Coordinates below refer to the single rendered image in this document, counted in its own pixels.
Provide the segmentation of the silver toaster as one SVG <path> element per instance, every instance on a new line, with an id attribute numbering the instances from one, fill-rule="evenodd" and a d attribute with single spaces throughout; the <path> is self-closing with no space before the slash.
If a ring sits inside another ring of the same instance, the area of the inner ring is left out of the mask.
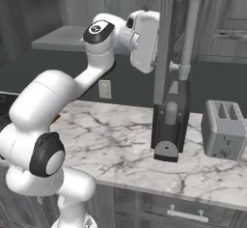
<path id="1" fill-rule="evenodd" d="M 208 100 L 201 129 L 206 156 L 240 161 L 247 147 L 247 123 L 236 102 Z"/>

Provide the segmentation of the grey lower cabinet door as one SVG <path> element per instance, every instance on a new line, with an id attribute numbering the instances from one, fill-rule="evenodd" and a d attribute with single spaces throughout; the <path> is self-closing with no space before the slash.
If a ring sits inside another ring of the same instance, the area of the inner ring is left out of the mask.
<path id="1" fill-rule="evenodd" d="M 112 186 L 97 185 L 94 196 L 86 203 L 98 228 L 116 228 L 114 190 Z"/>

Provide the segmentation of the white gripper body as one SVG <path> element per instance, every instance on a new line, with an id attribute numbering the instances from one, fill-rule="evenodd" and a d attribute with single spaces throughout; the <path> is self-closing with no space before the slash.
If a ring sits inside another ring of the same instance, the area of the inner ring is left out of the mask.
<path id="1" fill-rule="evenodd" d="M 131 65 L 142 73 L 150 73 L 156 58 L 159 13 L 141 11 L 135 17 L 131 38 Z"/>

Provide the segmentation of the white wall outlet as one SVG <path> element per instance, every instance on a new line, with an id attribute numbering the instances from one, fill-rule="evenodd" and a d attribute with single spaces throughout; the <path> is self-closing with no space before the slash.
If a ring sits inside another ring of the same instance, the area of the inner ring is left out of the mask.
<path id="1" fill-rule="evenodd" d="M 110 80 L 99 80 L 98 82 L 99 97 L 101 99 L 111 99 L 111 81 Z"/>

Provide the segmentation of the grey wooden open cabinet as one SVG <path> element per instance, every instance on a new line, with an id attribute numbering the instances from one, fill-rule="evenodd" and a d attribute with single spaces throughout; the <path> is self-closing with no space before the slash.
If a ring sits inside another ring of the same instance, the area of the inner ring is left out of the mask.
<path id="1" fill-rule="evenodd" d="M 138 10 L 160 11 L 161 0 L 58 0 L 62 26 L 32 42 L 35 49 L 84 51 L 84 30 L 100 13 L 123 19 Z"/>

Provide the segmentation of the black coffee machine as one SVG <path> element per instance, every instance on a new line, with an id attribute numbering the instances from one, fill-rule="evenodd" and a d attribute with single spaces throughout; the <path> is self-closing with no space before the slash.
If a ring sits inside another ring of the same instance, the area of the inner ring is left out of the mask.
<path id="1" fill-rule="evenodd" d="M 183 152 L 190 114 L 190 80 L 174 81 L 161 104 L 153 106 L 151 148 L 153 158 L 177 162 Z"/>

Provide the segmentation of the grey drawer front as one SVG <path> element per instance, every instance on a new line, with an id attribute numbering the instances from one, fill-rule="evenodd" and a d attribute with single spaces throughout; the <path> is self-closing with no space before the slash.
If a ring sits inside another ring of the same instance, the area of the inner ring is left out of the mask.
<path id="1" fill-rule="evenodd" d="M 247 212 L 115 188 L 117 228 L 247 228 Z M 170 216 L 168 211 L 200 215 L 208 223 Z"/>

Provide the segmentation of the grey panelled cabinet door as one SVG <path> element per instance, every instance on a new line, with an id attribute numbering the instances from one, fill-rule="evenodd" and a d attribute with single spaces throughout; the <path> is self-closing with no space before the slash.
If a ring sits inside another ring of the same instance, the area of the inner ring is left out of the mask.
<path id="1" fill-rule="evenodd" d="M 200 61 L 247 64 L 247 0 L 202 0 L 194 55 Z"/>

